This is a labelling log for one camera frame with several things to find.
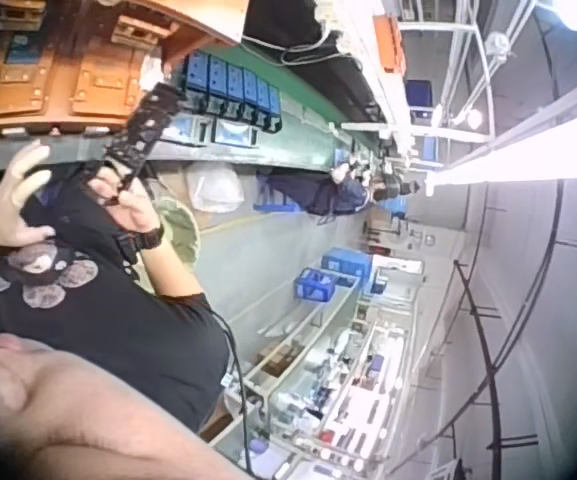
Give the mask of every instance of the blue storage box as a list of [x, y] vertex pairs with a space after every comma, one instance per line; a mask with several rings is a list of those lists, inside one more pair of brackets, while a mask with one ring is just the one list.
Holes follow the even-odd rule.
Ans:
[[372, 269], [372, 255], [356, 250], [333, 248], [321, 259], [321, 268], [366, 279]]
[[329, 302], [335, 293], [337, 278], [316, 268], [305, 268], [295, 280], [295, 296], [315, 302]]

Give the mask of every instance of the hand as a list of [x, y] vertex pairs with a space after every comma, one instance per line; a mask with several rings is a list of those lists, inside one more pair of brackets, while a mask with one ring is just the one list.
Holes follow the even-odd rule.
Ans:
[[124, 230], [146, 233], [158, 229], [161, 220], [139, 179], [135, 178], [129, 188], [118, 194], [120, 184], [121, 178], [109, 167], [101, 167], [97, 176], [88, 182], [90, 189], [104, 203], [117, 197], [119, 205], [106, 205], [104, 208]]
[[330, 176], [332, 177], [332, 181], [336, 184], [340, 184], [346, 178], [348, 171], [350, 170], [350, 164], [342, 163], [337, 168], [333, 168], [330, 171]]
[[48, 158], [50, 147], [37, 140], [26, 145], [13, 157], [0, 183], [0, 247], [25, 247], [55, 235], [49, 226], [29, 227], [21, 218], [28, 198], [50, 180], [50, 170], [40, 170], [30, 177], [26, 173]]

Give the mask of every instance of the black device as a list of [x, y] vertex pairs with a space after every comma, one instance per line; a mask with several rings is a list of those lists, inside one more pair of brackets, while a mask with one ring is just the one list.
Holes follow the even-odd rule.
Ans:
[[181, 111], [184, 100], [185, 96], [175, 87], [158, 83], [144, 95], [124, 129], [106, 145], [105, 161], [114, 160], [130, 169], [122, 178], [119, 191], [128, 188], [139, 175], [155, 143]]

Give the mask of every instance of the black cable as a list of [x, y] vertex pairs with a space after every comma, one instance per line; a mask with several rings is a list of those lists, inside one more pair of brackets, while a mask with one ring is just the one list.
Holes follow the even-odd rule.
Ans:
[[239, 377], [239, 391], [241, 393], [241, 415], [242, 415], [242, 425], [244, 430], [244, 457], [246, 460], [246, 473], [251, 475], [253, 478], [258, 479], [255, 475], [255, 472], [252, 469], [252, 460], [250, 458], [250, 448], [248, 447], [248, 409], [246, 408], [246, 387], [244, 385], [244, 376], [241, 370], [241, 363], [239, 362], [239, 355], [237, 354], [237, 343], [235, 341], [235, 335], [230, 328], [230, 325], [224, 320], [224, 317], [219, 315], [212, 309], [209, 309], [210, 313], [219, 321], [221, 328], [224, 330], [224, 334], [226, 335], [226, 339], [228, 340], [230, 350], [232, 352], [233, 357], [233, 366], [237, 371], [237, 375]]

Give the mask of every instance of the watch strap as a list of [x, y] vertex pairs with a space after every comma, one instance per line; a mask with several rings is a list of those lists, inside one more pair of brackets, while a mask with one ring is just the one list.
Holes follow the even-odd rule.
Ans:
[[159, 228], [150, 230], [149, 232], [138, 233], [135, 235], [135, 242], [138, 250], [152, 250], [161, 245], [164, 238], [164, 224], [163, 222]]

